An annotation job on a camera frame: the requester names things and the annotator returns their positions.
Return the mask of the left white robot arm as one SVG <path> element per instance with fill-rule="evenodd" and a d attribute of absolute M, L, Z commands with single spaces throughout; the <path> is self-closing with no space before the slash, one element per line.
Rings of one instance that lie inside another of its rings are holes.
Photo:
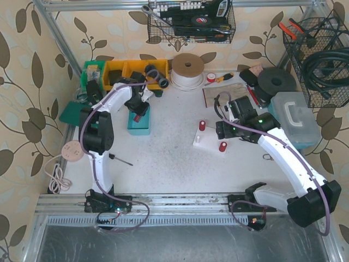
<path fill-rule="evenodd" d="M 90 213 L 130 211 L 133 201 L 131 196 L 115 196 L 114 185 L 107 168 L 110 160 L 110 149 L 114 142 L 114 131 L 111 114 L 126 106 L 131 112 L 144 115 L 149 104 L 143 91 L 160 76 L 156 69 L 147 75 L 154 74 L 147 81 L 145 76 L 137 79 L 124 79 L 114 84 L 112 90 L 91 108 L 80 111 L 79 142 L 88 156 L 93 173 L 93 185 L 86 196 L 85 211 Z"/>

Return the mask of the small red spring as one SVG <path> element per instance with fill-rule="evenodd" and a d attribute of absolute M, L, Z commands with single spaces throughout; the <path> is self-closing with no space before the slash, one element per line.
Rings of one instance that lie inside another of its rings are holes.
<path fill-rule="evenodd" d="M 134 119 L 133 119 L 133 121 L 134 122 L 136 122 L 136 123 L 139 123 L 139 121 L 141 120 L 141 116 L 140 115 L 136 115 L 135 117 L 134 117 Z"/>

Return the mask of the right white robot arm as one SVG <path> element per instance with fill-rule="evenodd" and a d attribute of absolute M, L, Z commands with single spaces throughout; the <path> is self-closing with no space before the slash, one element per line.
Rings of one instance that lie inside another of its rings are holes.
<path fill-rule="evenodd" d="M 300 227 L 306 228 L 324 218 L 325 228 L 320 232 L 328 236 L 330 215 L 335 210 L 341 193 L 336 180 L 328 181 L 319 174 L 289 141 L 276 118 L 265 112 L 261 115 L 252 107 L 247 96 L 226 103 L 229 117 L 217 112 L 218 139 L 240 138 L 242 141 L 260 145 L 288 178 L 293 191 L 280 192 L 264 182 L 259 182 L 245 191 L 243 200 L 232 200 L 230 212 L 237 204 L 287 212 Z"/>

